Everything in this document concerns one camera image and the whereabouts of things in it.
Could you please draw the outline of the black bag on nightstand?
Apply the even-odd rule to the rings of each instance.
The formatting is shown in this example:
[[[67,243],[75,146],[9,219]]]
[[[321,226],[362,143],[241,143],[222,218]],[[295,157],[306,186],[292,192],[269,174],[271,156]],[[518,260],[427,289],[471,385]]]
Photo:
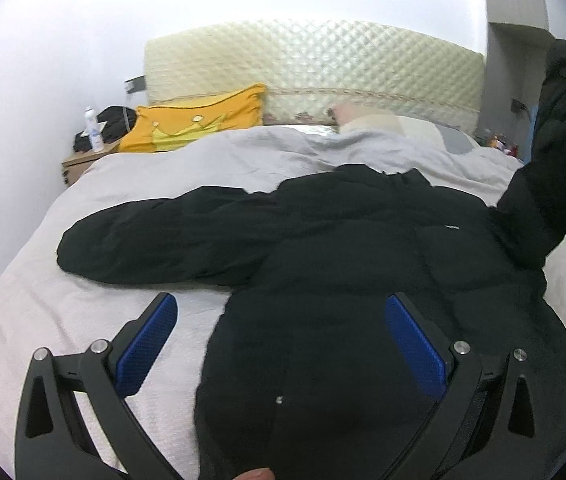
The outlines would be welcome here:
[[[136,113],[126,106],[108,106],[97,114],[97,123],[103,126],[100,135],[105,144],[111,144],[122,139],[136,122]],[[83,130],[74,136],[72,149],[75,153],[85,153],[92,148],[89,134]]]

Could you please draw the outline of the cardboard box nightstand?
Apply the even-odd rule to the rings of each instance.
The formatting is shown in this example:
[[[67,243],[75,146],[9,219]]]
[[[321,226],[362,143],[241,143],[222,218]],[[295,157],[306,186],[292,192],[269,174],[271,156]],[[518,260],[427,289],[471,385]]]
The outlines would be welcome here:
[[[62,162],[62,180],[64,180],[67,188],[74,185],[94,162],[107,155],[117,153],[119,145],[120,141],[116,141],[106,144],[103,151],[94,152],[90,150],[84,153],[74,153],[74,155],[66,158]]]

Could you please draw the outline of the light grey duvet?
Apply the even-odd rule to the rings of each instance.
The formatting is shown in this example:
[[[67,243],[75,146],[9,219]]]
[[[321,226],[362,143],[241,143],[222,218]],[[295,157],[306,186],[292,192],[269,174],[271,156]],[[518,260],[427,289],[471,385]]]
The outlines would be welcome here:
[[[432,184],[497,203],[521,166],[493,148],[452,154],[424,140],[379,130],[317,136],[259,127],[206,136],[159,154],[107,155],[55,201],[30,240],[0,276],[0,466],[14,476],[21,389],[34,350],[82,353],[112,339],[160,290],[175,295],[179,318],[130,408],[161,453],[183,477],[196,479],[195,389],[207,340],[228,293],[189,285],[106,287],[59,269],[56,247],[74,222],[130,200],[180,196],[203,185],[271,192],[281,181],[345,164],[385,174],[415,168]],[[566,237],[548,257],[545,300],[566,327]]]

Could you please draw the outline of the wall power socket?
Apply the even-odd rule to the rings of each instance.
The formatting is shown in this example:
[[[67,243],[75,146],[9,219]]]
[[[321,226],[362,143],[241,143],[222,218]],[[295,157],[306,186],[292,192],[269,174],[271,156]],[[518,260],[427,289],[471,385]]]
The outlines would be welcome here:
[[[128,94],[144,92],[146,90],[145,76],[136,76],[124,82],[124,91]]]

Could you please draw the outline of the cream quilted headboard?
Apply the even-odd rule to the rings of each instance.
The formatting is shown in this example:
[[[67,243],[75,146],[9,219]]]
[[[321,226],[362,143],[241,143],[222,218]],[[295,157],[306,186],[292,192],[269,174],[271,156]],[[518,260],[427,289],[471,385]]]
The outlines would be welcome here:
[[[149,103],[215,96],[264,84],[269,125],[330,125],[338,103],[384,108],[475,131],[483,55],[389,25],[246,23],[149,41]]]

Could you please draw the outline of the white spray bottle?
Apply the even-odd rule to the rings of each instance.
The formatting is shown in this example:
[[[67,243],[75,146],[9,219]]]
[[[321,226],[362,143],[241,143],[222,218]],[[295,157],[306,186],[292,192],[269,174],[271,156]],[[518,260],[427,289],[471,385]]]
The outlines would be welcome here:
[[[104,151],[105,145],[100,134],[100,123],[97,120],[96,111],[91,107],[87,107],[84,112],[85,119],[85,132],[88,135],[91,150],[94,153],[100,153]]]

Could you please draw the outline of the yellow crown pillow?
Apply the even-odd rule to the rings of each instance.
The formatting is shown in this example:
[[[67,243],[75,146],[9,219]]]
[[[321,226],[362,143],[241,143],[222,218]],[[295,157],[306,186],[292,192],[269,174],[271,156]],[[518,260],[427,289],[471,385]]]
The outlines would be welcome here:
[[[261,126],[266,93],[264,84],[252,84],[217,96],[138,106],[135,124],[118,151],[169,152],[220,131]]]

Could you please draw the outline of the small bottles on desk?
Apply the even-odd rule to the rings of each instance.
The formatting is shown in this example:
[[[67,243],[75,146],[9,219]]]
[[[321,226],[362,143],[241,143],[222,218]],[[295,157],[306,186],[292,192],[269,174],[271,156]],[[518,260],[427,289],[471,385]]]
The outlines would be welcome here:
[[[493,132],[490,129],[485,129],[484,133],[483,144],[486,148],[494,148],[508,156],[518,157],[518,146],[509,144],[508,139],[503,134]]]

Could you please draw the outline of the grey wall cabinet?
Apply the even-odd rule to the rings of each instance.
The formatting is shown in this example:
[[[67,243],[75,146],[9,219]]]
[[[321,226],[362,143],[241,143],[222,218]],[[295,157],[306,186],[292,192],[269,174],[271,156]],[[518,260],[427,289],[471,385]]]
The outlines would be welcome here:
[[[525,159],[554,40],[566,40],[566,0],[486,0],[487,51],[479,136],[506,139]]]

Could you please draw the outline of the beige grey pillow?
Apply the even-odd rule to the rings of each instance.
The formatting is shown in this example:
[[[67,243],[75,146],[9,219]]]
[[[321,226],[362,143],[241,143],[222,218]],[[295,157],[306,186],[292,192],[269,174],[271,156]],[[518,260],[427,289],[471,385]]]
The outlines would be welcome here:
[[[414,142],[428,143],[451,154],[466,154],[479,148],[478,143],[458,128],[410,116],[396,115],[390,110],[351,103],[337,104],[329,116],[341,134],[359,130],[396,133]]]

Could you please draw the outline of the black puffer jacket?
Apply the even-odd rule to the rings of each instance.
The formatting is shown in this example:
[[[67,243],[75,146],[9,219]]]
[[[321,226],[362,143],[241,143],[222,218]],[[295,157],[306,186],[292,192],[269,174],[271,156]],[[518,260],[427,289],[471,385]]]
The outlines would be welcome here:
[[[270,193],[196,188],[76,222],[62,270],[231,295],[194,422],[199,474],[377,479],[434,410],[428,352],[386,310],[402,294],[486,356],[488,384],[440,479],[545,479],[566,450],[566,328],[544,265],[566,235],[566,40],[546,58],[530,161],[494,206],[420,171],[344,165]]]

